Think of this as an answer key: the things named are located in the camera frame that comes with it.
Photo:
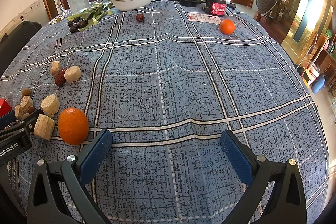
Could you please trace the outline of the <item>beige square cake block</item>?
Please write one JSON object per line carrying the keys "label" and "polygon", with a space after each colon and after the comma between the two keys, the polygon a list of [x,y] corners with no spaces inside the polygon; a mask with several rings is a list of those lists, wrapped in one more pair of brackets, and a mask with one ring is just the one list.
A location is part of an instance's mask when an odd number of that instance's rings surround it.
{"label": "beige square cake block", "polygon": [[54,131],[55,121],[44,114],[39,114],[33,134],[41,139],[50,140]]}

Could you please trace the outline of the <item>red shallow box tray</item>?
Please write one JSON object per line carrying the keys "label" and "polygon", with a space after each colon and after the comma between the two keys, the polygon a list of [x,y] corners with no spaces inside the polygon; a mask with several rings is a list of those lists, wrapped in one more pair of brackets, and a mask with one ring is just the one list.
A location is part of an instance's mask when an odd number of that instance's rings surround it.
{"label": "red shallow box tray", "polygon": [[0,117],[3,117],[12,110],[12,107],[7,103],[6,100],[0,99]]}

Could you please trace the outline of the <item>beige round cake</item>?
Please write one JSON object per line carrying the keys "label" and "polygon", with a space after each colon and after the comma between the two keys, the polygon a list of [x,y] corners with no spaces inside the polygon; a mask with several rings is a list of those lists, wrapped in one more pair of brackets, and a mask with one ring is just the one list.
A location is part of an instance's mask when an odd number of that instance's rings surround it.
{"label": "beige round cake", "polygon": [[41,102],[41,109],[45,115],[53,118],[60,109],[60,102],[58,97],[55,94],[46,96],[46,98]]}

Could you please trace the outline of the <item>brown round longan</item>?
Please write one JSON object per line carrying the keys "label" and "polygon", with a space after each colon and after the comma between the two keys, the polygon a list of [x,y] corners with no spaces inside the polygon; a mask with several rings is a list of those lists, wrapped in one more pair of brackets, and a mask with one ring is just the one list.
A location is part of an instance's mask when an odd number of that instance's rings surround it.
{"label": "brown round longan", "polygon": [[31,89],[29,88],[24,88],[22,91],[21,91],[21,97],[25,97],[25,96],[29,96],[31,97],[32,96],[32,92],[31,92]]}

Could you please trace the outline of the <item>large orange mandarin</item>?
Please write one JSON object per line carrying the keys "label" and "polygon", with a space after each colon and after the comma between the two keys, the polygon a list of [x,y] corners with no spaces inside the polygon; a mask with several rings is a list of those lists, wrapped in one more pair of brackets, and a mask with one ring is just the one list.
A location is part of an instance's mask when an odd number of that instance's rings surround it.
{"label": "large orange mandarin", "polygon": [[60,137],[70,145],[80,145],[88,136],[89,123],[86,115],[75,107],[64,109],[59,116]]}

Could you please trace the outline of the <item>red jujube between cakes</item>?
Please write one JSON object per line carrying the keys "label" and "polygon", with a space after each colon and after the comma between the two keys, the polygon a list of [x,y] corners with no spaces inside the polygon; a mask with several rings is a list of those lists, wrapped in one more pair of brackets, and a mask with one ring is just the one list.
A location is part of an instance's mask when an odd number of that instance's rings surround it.
{"label": "red jujube between cakes", "polygon": [[58,71],[57,75],[54,78],[55,85],[57,85],[58,87],[61,87],[64,83],[67,82],[65,79],[66,70],[66,68],[60,69],[60,71]]}

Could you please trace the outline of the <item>beige cake left of jujube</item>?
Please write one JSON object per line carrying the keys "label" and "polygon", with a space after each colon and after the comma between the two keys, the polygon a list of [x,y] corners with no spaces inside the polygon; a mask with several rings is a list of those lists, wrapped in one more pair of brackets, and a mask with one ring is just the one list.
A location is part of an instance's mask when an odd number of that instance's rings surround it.
{"label": "beige cake left of jujube", "polygon": [[50,73],[55,77],[59,71],[60,71],[61,67],[60,67],[60,61],[53,61],[52,62],[52,67],[50,69]]}

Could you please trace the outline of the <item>beige cake of jujube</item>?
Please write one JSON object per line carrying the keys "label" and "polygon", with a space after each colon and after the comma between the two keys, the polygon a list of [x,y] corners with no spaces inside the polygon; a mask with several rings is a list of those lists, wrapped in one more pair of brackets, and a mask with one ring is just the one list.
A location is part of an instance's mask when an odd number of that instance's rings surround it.
{"label": "beige cake of jujube", "polygon": [[50,73],[55,77],[59,71],[60,71],[61,67],[60,67],[60,61],[53,61],[52,62],[52,67],[50,69]]}
{"label": "beige cake of jujube", "polygon": [[66,81],[71,84],[81,77],[81,70],[77,65],[69,67],[65,73],[64,73],[64,78]]}

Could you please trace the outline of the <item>beige cake right of jujube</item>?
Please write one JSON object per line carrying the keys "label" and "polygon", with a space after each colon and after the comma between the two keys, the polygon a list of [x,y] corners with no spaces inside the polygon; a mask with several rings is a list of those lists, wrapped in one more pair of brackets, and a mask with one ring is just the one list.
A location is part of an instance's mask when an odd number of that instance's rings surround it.
{"label": "beige cake right of jujube", "polygon": [[77,65],[69,67],[65,73],[64,73],[64,78],[66,81],[71,84],[81,77],[81,70]]}

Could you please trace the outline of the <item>black sofa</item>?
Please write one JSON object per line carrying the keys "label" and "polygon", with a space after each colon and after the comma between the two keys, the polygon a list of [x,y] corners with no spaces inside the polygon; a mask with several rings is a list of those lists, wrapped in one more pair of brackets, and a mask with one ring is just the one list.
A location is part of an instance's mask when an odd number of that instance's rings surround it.
{"label": "black sofa", "polygon": [[0,74],[1,76],[11,64],[13,59],[30,41],[30,39],[42,28],[37,22],[24,20],[10,34],[5,34],[0,44]]}

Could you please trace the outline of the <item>blue plaid tablecloth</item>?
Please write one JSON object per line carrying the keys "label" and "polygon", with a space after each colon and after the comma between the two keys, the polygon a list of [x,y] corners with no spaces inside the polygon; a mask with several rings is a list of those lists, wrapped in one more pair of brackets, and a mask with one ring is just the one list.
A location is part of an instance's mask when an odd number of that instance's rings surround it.
{"label": "blue plaid tablecloth", "polygon": [[[76,34],[65,20],[47,24],[5,70],[1,97],[17,105],[30,88],[39,107],[55,94],[61,109],[86,114],[87,142],[101,129],[113,133],[87,187],[112,223],[222,223],[245,191],[220,146],[227,129],[270,161],[295,159],[313,223],[325,204],[329,153],[301,76],[243,12],[226,9],[230,35],[189,12],[202,8],[154,2]],[[80,79],[55,85],[58,60],[61,69],[77,65]]]}

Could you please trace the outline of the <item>green leafy vegetables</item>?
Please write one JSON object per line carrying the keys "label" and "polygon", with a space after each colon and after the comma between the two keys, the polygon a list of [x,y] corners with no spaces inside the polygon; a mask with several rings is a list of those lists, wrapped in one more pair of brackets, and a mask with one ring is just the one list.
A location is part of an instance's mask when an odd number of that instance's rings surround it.
{"label": "green leafy vegetables", "polygon": [[102,2],[94,3],[90,8],[68,17],[68,27],[71,33],[81,32],[90,28],[106,15],[112,15],[112,2],[104,5]]}

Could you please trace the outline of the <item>white red paper card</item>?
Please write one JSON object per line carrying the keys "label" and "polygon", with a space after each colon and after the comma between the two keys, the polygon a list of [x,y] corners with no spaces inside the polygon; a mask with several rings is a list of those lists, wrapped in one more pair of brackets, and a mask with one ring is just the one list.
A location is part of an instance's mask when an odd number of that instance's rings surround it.
{"label": "white red paper card", "polygon": [[188,18],[190,21],[203,22],[203,23],[219,24],[221,22],[221,19],[218,16],[208,14],[198,14],[189,12]]}

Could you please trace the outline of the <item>lone red jujube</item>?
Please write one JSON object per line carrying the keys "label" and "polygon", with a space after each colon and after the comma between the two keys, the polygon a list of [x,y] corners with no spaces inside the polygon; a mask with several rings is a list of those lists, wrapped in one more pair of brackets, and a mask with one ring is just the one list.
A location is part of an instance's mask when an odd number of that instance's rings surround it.
{"label": "lone red jujube", "polygon": [[136,15],[137,22],[143,22],[145,20],[145,16],[143,14]]}

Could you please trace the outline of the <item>black red electric device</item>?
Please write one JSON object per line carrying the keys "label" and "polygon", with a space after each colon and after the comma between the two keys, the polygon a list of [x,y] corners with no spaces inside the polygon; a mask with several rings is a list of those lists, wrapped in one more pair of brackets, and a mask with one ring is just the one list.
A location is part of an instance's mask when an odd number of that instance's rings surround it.
{"label": "black red electric device", "polygon": [[227,0],[206,0],[205,13],[213,16],[223,17]]}

